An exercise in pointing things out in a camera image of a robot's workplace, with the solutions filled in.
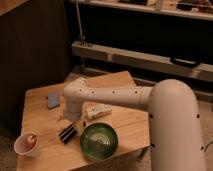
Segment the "white cup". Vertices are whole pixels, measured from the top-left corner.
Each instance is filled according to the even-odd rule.
[[[20,135],[14,144],[14,150],[17,154],[19,155],[25,155],[29,157],[37,157],[41,153],[40,147],[39,147],[39,141],[38,141],[38,136],[36,136],[36,143],[35,145],[30,148],[29,145],[27,144],[27,139],[29,136],[36,135],[34,133],[24,133]]]

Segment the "bowl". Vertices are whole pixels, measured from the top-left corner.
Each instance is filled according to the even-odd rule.
[[[91,161],[102,161],[116,151],[118,136],[110,125],[94,123],[84,130],[80,145],[86,158]]]

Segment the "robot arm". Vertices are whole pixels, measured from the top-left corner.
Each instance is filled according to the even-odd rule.
[[[65,87],[64,97],[64,115],[70,121],[80,118],[84,101],[148,110],[152,170],[206,171],[197,100],[183,82],[91,88],[80,78]]]
[[[70,121],[78,120],[85,101],[147,110],[151,90],[152,87],[141,86],[91,88],[87,86],[86,79],[79,78],[64,89],[66,99],[64,115]]]

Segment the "table top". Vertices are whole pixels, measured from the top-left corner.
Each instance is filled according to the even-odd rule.
[[[88,78],[88,83],[91,87],[135,85],[127,71],[91,77]],[[38,135],[42,152],[36,158],[18,156],[18,171],[66,171],[93,163],[83,156],[78,136],[75,136],[67,145],[64,145],[58,138],[59,133],[70,124],[68,120],[60,119],[65,103],[62,92],[66,84],[65,82],[31,89],[26,92],[22,133],[35,132]],[[46,96],[48,93],[53,92],[59,93],[60,106],[50,110],[47,108]],[[112,106],[110,115],[97,118],[92,122],[88,122],[87,125],[93,122],[105,122],[115,129],[119,144],[112,157],[149,146],[147,112]]]

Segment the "cable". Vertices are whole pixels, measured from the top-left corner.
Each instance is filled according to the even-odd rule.
[[[206,145],[206,147],[205,147],[205,149],[204,149],[204,152],[206,152],[206,150],[208,149],[208,147],[209,147],[211,144],[213,144],[213,141],[210,141],[210,142]]]

